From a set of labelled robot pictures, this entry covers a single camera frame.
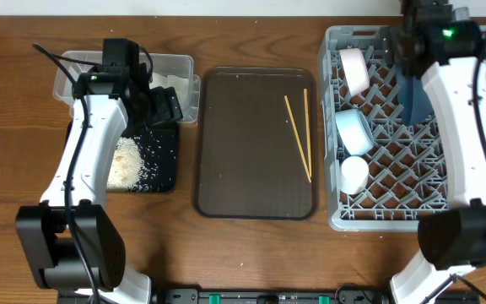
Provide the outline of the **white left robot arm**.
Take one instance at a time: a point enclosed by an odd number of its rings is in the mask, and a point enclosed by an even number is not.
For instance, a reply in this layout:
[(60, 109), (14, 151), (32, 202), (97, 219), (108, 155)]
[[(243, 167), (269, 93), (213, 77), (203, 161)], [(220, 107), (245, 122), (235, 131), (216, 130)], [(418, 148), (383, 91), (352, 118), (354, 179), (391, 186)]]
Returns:
[(33, 279), (67, 299), (152, 303), (154, 283), (127, 263), (106, 211), (116, 146), (138, 141), (138, 184), (165, 193), (175, 184), (182, 117), (175, 89), (151, 87), (153, 59), (126, 38), (107, 38), (101, 61), (70, 77), (72, 121), (61, 161), (36, 205), (15, 228)]

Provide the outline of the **white paper napkin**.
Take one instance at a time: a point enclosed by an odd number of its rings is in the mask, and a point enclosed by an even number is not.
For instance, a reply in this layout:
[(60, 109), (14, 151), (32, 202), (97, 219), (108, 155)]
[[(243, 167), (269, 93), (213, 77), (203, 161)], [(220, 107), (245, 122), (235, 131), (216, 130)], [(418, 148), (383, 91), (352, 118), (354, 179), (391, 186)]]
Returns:
[(189, 103), (189, 79), (184, 79), (175, 75), (163, 76), (159, 73), (153, 73), (149, 88), (162, 87), (164, 89), (173, 87), (175, 89), (178, 101), (181, 107)]

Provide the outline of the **dark blue plate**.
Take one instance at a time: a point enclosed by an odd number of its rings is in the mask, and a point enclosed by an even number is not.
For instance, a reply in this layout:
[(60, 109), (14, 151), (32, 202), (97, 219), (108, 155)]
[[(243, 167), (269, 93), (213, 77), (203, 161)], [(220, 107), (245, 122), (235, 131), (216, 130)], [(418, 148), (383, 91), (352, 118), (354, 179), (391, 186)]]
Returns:
[(415, 76), (407, 76), (403, 68), (396, 69), (396, 81), (400, 85), (397, 99), (403, 107), (402, 122), (407, 126), (425, 122), (433, 109), (423, 82)]

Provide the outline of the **beige bowl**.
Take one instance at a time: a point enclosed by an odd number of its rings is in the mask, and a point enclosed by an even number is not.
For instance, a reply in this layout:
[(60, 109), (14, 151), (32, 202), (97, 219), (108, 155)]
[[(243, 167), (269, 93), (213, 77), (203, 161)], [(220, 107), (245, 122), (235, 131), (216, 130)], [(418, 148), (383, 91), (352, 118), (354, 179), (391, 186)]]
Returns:
[(340, 50), (339, 55), (350, 95), (356, 96), (367, 90), (370, 87), (370, 78), (363, 52), (350, 48)]

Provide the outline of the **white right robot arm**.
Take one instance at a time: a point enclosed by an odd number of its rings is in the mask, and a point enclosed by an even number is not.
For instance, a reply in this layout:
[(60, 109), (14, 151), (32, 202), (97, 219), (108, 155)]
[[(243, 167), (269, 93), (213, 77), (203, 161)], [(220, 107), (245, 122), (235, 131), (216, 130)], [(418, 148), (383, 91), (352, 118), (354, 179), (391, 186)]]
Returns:
[(389, 283), (392, 303), (431, 303), (486, 266), (486, 30), (447, 1), (404, 1), (386, 59), (423, 85), (437, 122), (448, 210), (418, 222), (419, 249)]

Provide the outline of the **white green cup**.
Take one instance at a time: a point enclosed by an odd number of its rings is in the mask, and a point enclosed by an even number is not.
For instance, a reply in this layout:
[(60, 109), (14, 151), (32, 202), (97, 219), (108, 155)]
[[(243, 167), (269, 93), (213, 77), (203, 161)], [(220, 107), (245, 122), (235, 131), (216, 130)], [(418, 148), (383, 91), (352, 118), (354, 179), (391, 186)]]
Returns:
[(350, 156), (340, 166), (340, 191), (348, 195), (355, 195), (365, 190), (369, 164), (362, 157)]

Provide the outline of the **light blue bowl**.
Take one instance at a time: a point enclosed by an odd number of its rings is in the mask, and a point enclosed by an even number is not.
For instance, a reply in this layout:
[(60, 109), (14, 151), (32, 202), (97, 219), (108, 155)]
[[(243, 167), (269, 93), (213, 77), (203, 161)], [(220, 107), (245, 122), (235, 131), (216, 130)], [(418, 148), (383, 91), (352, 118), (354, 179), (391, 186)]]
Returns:
[(337, 132), (350, 155), (362, 156), (374, 147), (374, 139), (365, 115), (359, 109), (335, 114)]

